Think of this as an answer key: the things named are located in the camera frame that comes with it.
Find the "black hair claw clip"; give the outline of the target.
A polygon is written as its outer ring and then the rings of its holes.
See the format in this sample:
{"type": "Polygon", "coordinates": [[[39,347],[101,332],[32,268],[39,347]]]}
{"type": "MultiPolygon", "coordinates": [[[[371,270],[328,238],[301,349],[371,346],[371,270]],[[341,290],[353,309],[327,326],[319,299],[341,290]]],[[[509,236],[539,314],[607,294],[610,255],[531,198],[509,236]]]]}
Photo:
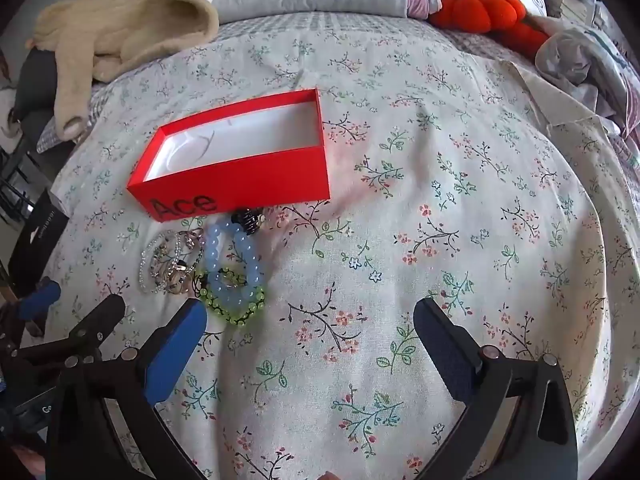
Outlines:
{"type": "Polygon", "coordinates": [[[231,221],[238,224],[247,235],[257,233],[265,222],[265,218],[262,207],[240,208],[231,214],[231,221]]]}

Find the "black box on nightstand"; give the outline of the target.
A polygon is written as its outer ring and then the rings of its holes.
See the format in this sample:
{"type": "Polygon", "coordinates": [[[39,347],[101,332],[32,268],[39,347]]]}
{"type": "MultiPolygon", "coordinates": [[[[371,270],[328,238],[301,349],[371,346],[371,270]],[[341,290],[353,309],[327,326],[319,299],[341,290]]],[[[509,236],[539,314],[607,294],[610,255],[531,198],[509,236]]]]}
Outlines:
{"type": "Polygon", "coordinates": [[[18,298],[35,290],[68,220],[60,200],[45,190],[26,219],[9,258],[11,288],[18,298]]]}

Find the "red Ace cardboard box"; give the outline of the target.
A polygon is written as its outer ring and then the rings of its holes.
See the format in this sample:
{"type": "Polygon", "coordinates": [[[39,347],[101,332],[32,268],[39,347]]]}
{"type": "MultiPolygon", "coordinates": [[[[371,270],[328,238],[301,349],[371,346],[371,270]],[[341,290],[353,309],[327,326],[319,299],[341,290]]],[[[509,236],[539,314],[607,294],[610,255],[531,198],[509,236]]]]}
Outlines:
{"type": "Polygon", "coordinates": [[[158,222],[325,200],[318,90],[260,96],[160,126],[127,190],[158,222]]]}

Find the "beige fleece blanket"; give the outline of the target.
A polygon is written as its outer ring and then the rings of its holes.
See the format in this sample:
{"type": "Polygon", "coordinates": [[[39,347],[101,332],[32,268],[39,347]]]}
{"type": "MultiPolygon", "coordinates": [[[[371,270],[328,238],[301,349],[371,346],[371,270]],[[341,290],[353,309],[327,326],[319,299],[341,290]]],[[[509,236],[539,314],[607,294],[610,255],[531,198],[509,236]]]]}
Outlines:
{"type": "Polygon", "coordinates": [[[89,123],[93,81],[108,84],[217,35],[213,0],[63,0],[36,19],[30,44],[55,56],[55,129],[74,140],[89,123]]]}

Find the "grey patterned duvet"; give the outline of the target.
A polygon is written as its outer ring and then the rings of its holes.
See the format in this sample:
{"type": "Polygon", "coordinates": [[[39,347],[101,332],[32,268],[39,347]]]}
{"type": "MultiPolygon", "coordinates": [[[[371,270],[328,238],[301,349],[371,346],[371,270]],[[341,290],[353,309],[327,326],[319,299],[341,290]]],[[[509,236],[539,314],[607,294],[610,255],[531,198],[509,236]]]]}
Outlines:
{"type": "Polygon", "coordinates": [[[541,76],[629,136],[639,128],[639,74],[603,32],[570,26],[535,55],[541,76]]]}

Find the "orange pumpkin plush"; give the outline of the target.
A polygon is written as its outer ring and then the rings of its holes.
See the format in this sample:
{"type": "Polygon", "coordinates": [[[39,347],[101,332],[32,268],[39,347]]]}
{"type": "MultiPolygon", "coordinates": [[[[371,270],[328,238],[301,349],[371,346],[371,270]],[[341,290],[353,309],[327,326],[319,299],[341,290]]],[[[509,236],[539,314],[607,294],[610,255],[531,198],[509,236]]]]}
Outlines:
{"type": "Polygon", "coordinates": [[[428,21],[437,28],[489,35],[491,38],[534,62],[549,36],[527,23],[521,0],[440,0],[442,8],[428,21]]]}

